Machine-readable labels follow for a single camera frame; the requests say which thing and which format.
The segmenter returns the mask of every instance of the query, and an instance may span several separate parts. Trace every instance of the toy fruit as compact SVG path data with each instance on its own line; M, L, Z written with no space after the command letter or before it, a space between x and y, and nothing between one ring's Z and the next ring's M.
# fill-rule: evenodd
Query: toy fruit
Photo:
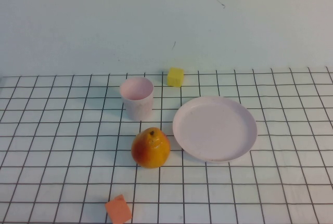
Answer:
M159 128L140 132L132 144L132 157L145 168L161 167L170 154L170 142Z

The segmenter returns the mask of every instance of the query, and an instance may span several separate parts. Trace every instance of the cup rim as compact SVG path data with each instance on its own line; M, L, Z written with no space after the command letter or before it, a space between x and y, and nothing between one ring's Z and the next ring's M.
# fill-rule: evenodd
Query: cup rim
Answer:
M133 100L133 99L129 99L125 96L123 96L123 94L121 93L121 89L122 87L130 82L130 81L134 81L134 80L141 80L141 81L146 81L146 82L149 82L149 85L151 86L151 92L148 96L142 98L142 99L137 99L137 100ZM146 98L148 98L149 96L151 96L154 92L154 84L152 83L152 81L150 81L149 79L147 79L146 77L130 77L130 78L127 78L121 85L120 85L120 88L119 88L119 92L120 92L120 96L123 98L123 99L126 99L128 101L132 101L132 102L139 102L141 100L145 100Z

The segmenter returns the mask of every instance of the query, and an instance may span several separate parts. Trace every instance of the pink cup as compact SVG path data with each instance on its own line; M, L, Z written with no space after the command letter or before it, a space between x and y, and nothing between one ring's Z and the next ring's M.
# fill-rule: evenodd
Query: pink cup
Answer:
M152 112L154 85L145 77L128 78L120 86L127 115L134 121L142 121Z

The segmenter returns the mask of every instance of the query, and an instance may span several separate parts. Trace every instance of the grid tablecloth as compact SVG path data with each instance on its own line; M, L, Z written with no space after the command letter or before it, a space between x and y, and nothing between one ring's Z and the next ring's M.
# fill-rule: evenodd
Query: grid tablecloth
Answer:
M0 221L106 223L123 194L130 223L333 223L333 69L17 76L0 81ZM153 114L130 121L119 95L130 76L154 86ZM257 121L250 152L224 164L190 157L174 140L177 109L194 97L240 102ZM134 136L161 128L172 151L143 169Z

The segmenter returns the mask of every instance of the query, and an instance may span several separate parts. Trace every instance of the plate rim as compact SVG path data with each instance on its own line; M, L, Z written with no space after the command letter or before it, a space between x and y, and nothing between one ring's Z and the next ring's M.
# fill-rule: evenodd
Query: plate rim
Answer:
M189 104L189 103L192 102L193 100L198 100L199 98L203 98L203 99L206 99L206 98L207 98L207 99L220 99L220 100L226 100L226 101L229 101L229 102L231 102L231 103L238 104L238 106L240 106L241 108L243 108L243 110L245 110L245 111L247 111L247 112L249 113L249 115L251 116L252 121L254 122L254 126L255 126L255 135L254 135L254 142L253 142L253 144L249 147L249 149L248 149L246 152L244 152L242 155L240 155L240 156L238 156L238 157L235 157L235 158L233 158L233 159L230 159L230 160L226 160L226 161L216 161L216 160L205 160L205 159L203 159L203 158L197 157L197 156L195 156L195 155L189 153L187 150L184 149L184 147L180 144L180 142L178 142L178 140L177 140L177 138L176 138L176 136L175 136L175 132L174 132L174 130L176 129L176 127L175 127L175 119L176 119L176 117L177 117L177 114L178 114L179 111L181 110L181 108L184 108L187 104ZM236 160L236 159L239 159L240 157L244 156L246 153L248 153L248 152L253 148L253 146L254 146L254 144L255 144L255 142L256 142L256 140L257 140L257 137L258 137L258 127L257 127L257 122L256 122L256 120L254 119L254 117L253 117L253 115L251 114L251 112L250 112L246 107L244 107L242 104L240 104L240 103L238 103L238 102L236 102L236 101L233 101L233 100L231 100L231 99L228 99L228 98L226 98L226 97L222 97L222 96L202 96L202 97L196 97L196 98L193 98L193 99L191 99L190 101L186 102L185 104L183 104L183 105L182 105L182 106L176 111L176 114L175 114L175 116L174 116L174 118L173 118L173 121L172 121L172 132L173 132L173 136L174 136L174 138L176 139L177 143L180 145L180 147L181 147L184 151L186 151L187 154L189 154L189 155L191 155L192 157L195 157L196 159L199 159L199 160L201 160L201 161L210 162L210 163L228 163L228 162L234 161L234 160Z

